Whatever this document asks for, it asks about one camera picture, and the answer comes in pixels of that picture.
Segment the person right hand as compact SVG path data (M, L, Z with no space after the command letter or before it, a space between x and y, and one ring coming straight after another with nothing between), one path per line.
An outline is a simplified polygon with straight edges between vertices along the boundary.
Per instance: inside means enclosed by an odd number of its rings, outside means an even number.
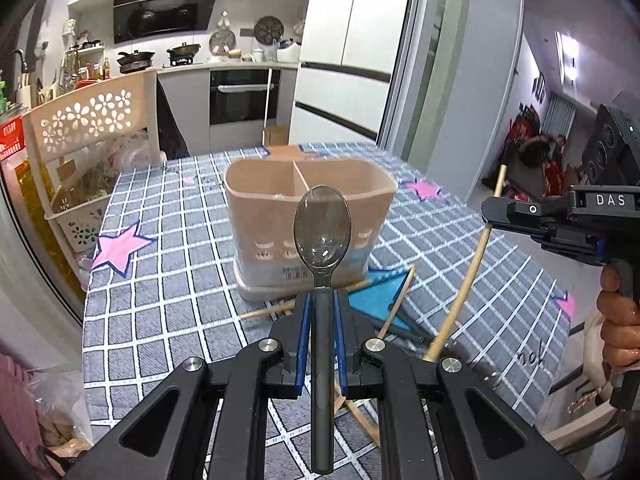
M614 266L602 270L600 284L597 309L604 316L603 361L612 367L631 366L639 361L639 307L618 292L620 277Z

